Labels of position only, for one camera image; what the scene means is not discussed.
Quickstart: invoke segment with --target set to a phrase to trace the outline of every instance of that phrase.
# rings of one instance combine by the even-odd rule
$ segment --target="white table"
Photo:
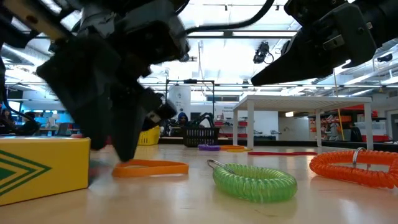
[[[254,111],[297,111],[315,112],[317,143],[322,146],[321,112],[350,106],[364,105],[366,144],[373,150],[371,98],[362,97],[324,97],[324,96],[259,96],[249,95],[234,108],[233,144],[238,144],[238,111],[248,111],[248,148],[254,146]]]

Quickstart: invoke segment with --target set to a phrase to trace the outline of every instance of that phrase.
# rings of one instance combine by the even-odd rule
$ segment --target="yellow basket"
[[[139,146],[151,146],[159,142],[160,127],[156,126],[148,131],[141,131],[138,139]]]

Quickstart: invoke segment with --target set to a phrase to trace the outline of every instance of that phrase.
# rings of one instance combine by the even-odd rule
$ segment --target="orange coiled keychain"
[[[362,164],[389,166],[388,172],[356,168],[356,161]],[[354,167],[337,166],[337,163],[351,163]],[[346,180],[370,187],[398,187],[398,153],[381,151],[338,151],[327,152],[314,157],[310,169],[318,175],[336,180]]]

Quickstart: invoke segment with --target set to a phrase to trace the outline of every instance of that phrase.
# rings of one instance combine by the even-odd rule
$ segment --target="yellow bin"
[[[139,146],[152,146],[159,142],[160,127],[156,126],[148,131],[141,131],[138,139]]]
[[[0,138],[0,205],[88,187],[90,140]]]

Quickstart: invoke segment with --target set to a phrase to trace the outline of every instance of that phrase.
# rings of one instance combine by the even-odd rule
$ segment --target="red strip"
[[[248,152],[252,156],[314,156],[317,152]]]

